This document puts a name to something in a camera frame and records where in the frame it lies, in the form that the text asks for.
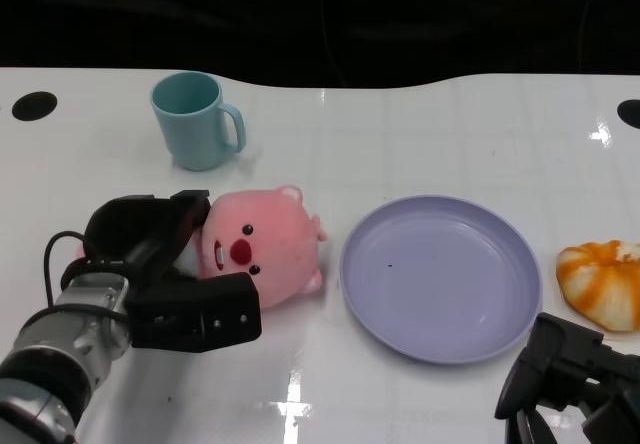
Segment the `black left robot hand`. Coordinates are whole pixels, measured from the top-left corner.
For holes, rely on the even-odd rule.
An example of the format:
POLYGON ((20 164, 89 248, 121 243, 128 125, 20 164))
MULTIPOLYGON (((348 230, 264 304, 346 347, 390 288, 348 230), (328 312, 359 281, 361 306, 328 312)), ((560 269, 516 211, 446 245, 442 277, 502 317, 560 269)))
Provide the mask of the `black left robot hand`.
POLYGON ((208 191, 187 190, 116 198, 92 214, 85 255, 93 268, 128 280, 134 347, 202 353, 260 336, 259 296, 248 274, 197 278, 175 265, 210 208, 208 191))

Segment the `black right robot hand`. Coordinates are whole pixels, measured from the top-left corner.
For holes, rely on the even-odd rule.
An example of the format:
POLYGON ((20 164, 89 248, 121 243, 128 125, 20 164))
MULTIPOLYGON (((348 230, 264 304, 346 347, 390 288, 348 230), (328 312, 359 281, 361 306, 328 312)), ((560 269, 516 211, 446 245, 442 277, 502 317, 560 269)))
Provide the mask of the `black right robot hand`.
POLYGON ((581 410, 591 443, 639 441, 639 357, 603 343, 604 335, 548 313, 536 317, 503 385, 495 418, 507 443, 554 443, 539 406, 581 410))

